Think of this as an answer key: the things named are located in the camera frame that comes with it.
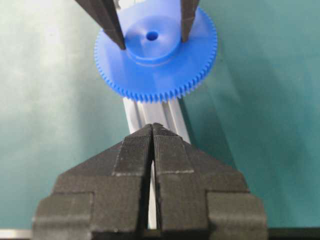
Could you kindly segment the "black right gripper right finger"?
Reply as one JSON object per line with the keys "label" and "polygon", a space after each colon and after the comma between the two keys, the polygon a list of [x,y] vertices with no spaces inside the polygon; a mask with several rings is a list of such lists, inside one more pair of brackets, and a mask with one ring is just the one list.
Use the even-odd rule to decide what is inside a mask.
{"label": "black right gripper right finger", "polygon": [[241,172],[153,124],[157,215],[166,240],[266,240],[263,202]]}

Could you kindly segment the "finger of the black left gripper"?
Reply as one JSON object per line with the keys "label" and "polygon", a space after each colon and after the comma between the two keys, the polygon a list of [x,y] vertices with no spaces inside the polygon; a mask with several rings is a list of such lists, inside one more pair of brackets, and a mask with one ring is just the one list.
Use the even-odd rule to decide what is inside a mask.
{"label": "finger of the black left gripper", "polygon": [[125,38],[113,0],[76,0],[121,50],[126,49]]}
{"label": "finger of the black left gripper", "polygon": [[188,41],[189,33],[196,18],[196,10],[200,0],[180,0],[181,13],[181,39],[185,43]]}

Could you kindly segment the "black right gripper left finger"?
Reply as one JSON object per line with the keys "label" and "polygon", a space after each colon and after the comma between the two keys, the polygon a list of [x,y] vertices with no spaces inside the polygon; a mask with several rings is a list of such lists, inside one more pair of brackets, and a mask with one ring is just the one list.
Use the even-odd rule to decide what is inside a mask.
{"label": "black right gripper left finger", "polygon": [[35,240],[137,240],[148,223],[150,124],[60,174],[32,224]]}

